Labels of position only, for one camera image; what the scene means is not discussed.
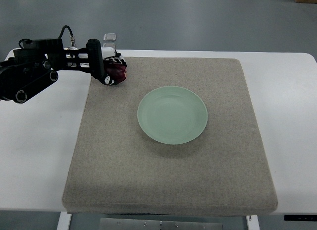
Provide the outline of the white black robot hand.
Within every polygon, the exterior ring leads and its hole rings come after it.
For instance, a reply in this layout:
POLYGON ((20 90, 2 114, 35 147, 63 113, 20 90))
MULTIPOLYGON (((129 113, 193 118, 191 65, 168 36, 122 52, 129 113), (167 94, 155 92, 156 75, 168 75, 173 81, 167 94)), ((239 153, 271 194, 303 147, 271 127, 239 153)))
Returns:
POLYGON ((127 63, 121 53, 111 47, 101 47, 105 74, 101 83, 117 85, 126 80, 127 63))

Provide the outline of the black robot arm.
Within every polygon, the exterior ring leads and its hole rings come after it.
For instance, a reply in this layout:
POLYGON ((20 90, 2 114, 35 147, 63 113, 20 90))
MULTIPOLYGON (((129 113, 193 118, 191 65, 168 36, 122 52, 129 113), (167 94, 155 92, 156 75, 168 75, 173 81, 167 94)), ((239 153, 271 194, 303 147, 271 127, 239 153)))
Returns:
POLYGON ((65 50, 62 35, 56 39, 22 39, 13 56, 0 63, 0 98, 22 104, 57 82, 59 70, 89 73, 101 83, 105 72, 101 44, 89 39, 86 46, 65 50))

